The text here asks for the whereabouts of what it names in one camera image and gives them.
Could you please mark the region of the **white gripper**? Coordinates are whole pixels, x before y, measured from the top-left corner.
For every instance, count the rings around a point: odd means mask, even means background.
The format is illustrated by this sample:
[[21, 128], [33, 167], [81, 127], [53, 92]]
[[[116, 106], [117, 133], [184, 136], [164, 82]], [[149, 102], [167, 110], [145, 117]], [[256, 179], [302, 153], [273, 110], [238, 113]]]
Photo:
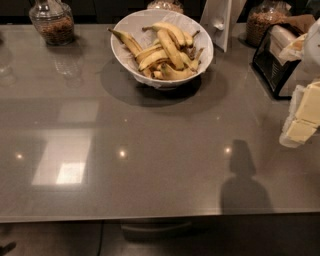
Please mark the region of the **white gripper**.
[[305, 90], [301, 85], [296, 86], [289, 105], [289, 115], [279, 137], [281, 145], [297, 148], [316, 132], [315, 126], [302, 120], [320, 124], [320, 82], [309, 84]]

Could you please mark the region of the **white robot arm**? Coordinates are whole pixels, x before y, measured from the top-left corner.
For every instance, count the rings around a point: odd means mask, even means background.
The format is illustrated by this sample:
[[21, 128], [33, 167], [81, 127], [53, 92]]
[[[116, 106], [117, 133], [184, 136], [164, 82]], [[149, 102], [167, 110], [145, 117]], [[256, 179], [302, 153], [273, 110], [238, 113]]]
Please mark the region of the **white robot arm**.
[[281, 145], [297, 148], [320, 127], [320, 19], [306, 34], [287, 45], [279, 54], [286, 61], [301, 60], [303, 69], [313, 77], [306, 87], [297, 85], [289, 115], [279, 138]]

